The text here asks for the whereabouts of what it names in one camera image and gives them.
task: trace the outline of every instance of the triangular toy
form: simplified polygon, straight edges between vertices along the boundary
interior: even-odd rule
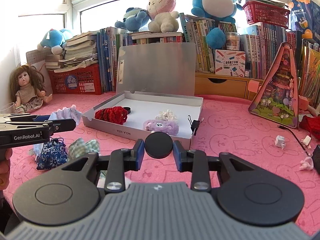
[[[249,112],[279,124],[298,125],[297,68],[292,46],[283,42]]]

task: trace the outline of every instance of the red plastic crate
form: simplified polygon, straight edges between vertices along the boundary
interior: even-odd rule
[[[54,94],[102,94],[99,64],[67,72],[48,73]]]
[[[290,11],[287,9],[256,1],[245,3],[243,9],[248,24],[263,22],[288,28]]]

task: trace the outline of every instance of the pink tablecloth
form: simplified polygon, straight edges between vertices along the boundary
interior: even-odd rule
[[[36,114],[51,114],[58,108],[77,106],[85,112],[93,106],[110,98],[113,93],[101,96],[88,95],[54,95],[52,102],[39,109]],[[305,205],[298,217],[297,224],[308,234],[320,229],[320,176],[316,171],[299,171],[299,163],[305,158],[294,137],[277,128],[277,124],[248,113],[249,101],[239,98],[204,96],[201,116],[204,121],[193,139],[191,148],[204,150],[207,155],[217,156],[219,152],[233,153],[268,171],[274,172],[297,184],[305,195]],[[298,138],[304,138],[305,131],[295,130]],[[275,147],[277,135],[286,137],[284,150]],[[101,153],[108,155],[119,148],[130,148],[134,141],[85,127],[81,122],[74,131],[56,134],[63,137],[67,146],[79,137],[85,141],[97,139]],[[12,205],[15,190],[28,179],[43,171],[36,170],[34,156],[28,155],[31,146],[13,149],[11,158],[10,185],[4,191],[5,198]],[[179,173],[176,170],[173,156],[156,160],[145,154],[141,170],[129,171],[126,174],[132,181],[143,182],[190,182],[190,173]],[[215,172],[211,173],[212,186],[218,187]]]

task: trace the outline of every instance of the blue elephant plush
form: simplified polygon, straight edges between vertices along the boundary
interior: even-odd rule
[[[44,47],[51,48],[52,54],[59,55],[66,46],[66,40],[71,39],[73,33],[71,30],[62,29],[60,31],[49,30],[42,41],[38,44],[37,50],[42,51]]]
[[[147,10],[141,8],[128,8],[123,16],[123,22],[117,21],[116,28],[126,29],[129,32],[138,32],[149,21]]]
[[[205,17],[217,21],[235,23],[233,16],[236,10],[242,10],[237,0],[192,0],[191,13],[198,17]],[[226,43],[226,36],[219,28],[212,29],[207,37],[207,44],[212,49],[220,49]]]

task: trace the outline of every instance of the purple plush hair tie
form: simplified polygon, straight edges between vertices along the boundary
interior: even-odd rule
[[[179,132],[179,125],[175,121],[147,120],[143,123],[143,129],[175,136]]]

